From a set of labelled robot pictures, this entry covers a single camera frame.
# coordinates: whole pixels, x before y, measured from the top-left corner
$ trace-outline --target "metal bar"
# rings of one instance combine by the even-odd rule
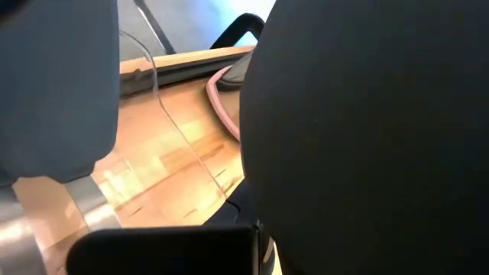
[[[160,42],[160,45],[165,50],[165,52],[167,54],[175,54],[176,51],[174,50],[167,36],[161,29],[160,25],[158,24],[158,21],[153,16],[150,9],[147,7],[146,2],[144,2],[144,0],[133,0],[133,1],[138,7],[138,10],[143,16],[144,20],[146,20],[147,25],[153,31],[154,36],[158,39],[158,42]]]
[[[90,231],[121,227],[117,215],[91,176],[72,180],[64,186]]]
[[[29,219],[11,186],[0,187],[0,274],[46,274]]]

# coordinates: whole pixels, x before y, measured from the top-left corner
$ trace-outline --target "wooden floor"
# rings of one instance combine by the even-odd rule
[[[152,93],[121,102],[115,147],[92,177],[123,227],[200,225],[241,182],[239,144],[213,113],[205,83],[160,91],[183,134]],[[88,232],[82,215],[65,187],[51,179],[20,179],[14,187],[48,273],[65,274],[67,251]]]

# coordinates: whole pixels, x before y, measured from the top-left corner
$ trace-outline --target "pink cable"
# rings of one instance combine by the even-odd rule
[[[232,66],[227,66],[224,69],[219,70],[212,76],[206,84],[207,96],[214,108],[215,113],[221,119],[224,126],[231,132],[231,134],[239,141],[239,128],[232,121],[231,117],[228,115],[227,111],[224,109],[221,101],[219,100],[219,91],[215,86],[215,83],[221,79],[221,77],[231,69]]]

